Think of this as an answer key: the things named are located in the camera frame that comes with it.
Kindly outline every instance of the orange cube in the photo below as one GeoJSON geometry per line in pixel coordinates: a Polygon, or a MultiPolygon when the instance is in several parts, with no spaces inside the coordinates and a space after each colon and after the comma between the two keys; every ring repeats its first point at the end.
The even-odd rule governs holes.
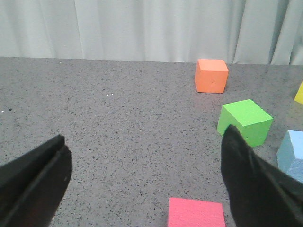
{"type": "Polygon", "coordinates": [[[223,93],[227,77],[228,68],[224,60],[198,60],[195,74],[197,92],[223,93]]]}

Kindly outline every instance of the white curtain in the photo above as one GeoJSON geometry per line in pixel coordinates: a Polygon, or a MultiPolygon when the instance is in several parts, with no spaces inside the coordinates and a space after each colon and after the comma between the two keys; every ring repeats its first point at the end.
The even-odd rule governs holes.
{"type": "Polygon", "coordinates": [[[303,65],[303,0],[0,0],[0,56],[303,65]]]}

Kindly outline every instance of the yellow cube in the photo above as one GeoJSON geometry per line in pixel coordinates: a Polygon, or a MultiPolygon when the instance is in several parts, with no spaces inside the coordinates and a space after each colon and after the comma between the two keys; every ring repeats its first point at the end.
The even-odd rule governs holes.
{"type": "Polygon", "coordinates": [[[294,100],[296,102],[299,102],[299,103],[303,104],[303,81],[302,81],[302,84],[301,84],[301,86],[300,86],[300,88],[298,90],[298,93],[295,96],[294,100]]]}

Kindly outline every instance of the light blue cube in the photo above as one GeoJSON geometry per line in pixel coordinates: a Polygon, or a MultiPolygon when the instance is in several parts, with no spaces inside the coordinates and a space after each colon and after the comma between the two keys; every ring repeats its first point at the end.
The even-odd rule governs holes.
{"type": "Polygon", "coordinates": [[[303,131],[287,130],[277,159],[282,172],[303,183],[303,131]]]}

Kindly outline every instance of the cube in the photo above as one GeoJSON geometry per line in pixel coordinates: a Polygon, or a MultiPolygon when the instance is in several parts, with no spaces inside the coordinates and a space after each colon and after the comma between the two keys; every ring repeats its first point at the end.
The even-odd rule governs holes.
{"type": "Polygon", "coordinates": [[[298,93],[297,93],[297,95],[295,96],[294,100],[295,100],[296,102],[298,102],[298,103],[303,104],[303,81],[302,81],[302,83],[301,83],[301,86],[300,86],[300,88],[299,88],[299,90],[298,90],[298,93]]]}
{"type": "Polygon", "coordinates": [[[169,199],[168,227],[225,227],[223,206],[217,202],[169,199]]]}
{"type": "Polygon", "coordinates": [[[262,145],[267,137],[273,118],[251,99],[224,104],[221,109],[217,130],[224,135],[232,124],[251,147],[262,145]]]}
{"type": "Polygon", "coordinates": [[[196,67],[197,92],[223,93],[228,77],[224,60],[199,59],[196,67]]]}
{"type": "Polygon", "coordinates": [[[287,130],[277,159],[282,172],[303,183],[303,131],[287,130]]]}

